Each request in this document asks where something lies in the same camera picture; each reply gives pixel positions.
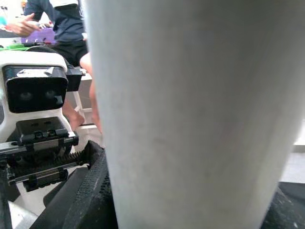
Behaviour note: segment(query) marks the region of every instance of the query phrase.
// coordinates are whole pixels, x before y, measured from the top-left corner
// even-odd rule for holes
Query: purple object
[[[55,44],[54,35],[55,33],[52,28],[45,28],[41,31],[34,31],[30,36],[22,38],[21,42],[50,42]]]

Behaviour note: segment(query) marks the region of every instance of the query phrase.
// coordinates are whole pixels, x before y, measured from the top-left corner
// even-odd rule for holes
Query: white cylinder
[[[304,7],[87,3],[120,228],[259,228],[301,126]]]

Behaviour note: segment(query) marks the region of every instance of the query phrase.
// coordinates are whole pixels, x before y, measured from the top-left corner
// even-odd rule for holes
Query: navy shirt
[[[39,21],[46,12],[54,24],[54,39],[59,42],[82,41],[84,32],[81,0],[77,9],[58,11],[49,0],[28,0],[24,15],[35,13],[34,20]]]

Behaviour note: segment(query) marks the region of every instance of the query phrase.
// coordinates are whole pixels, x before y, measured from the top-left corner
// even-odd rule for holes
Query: black shorts
[[[85,41],[57,42],[52,46],[52,49],[62,55],[73,66],[79,66],[81,57],[88,53]]]

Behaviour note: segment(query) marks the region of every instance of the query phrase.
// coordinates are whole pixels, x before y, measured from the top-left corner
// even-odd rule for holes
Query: person's arm
[[[24,15],[26,16],[9,23],[7,29],[21,37],[28,37],[35,30],[39,31],[40,28],[37,25],[30,23],[30,21],[39,21],[41,19],[43,10],[37,2],[37,0],[28,0],[24,10]]]

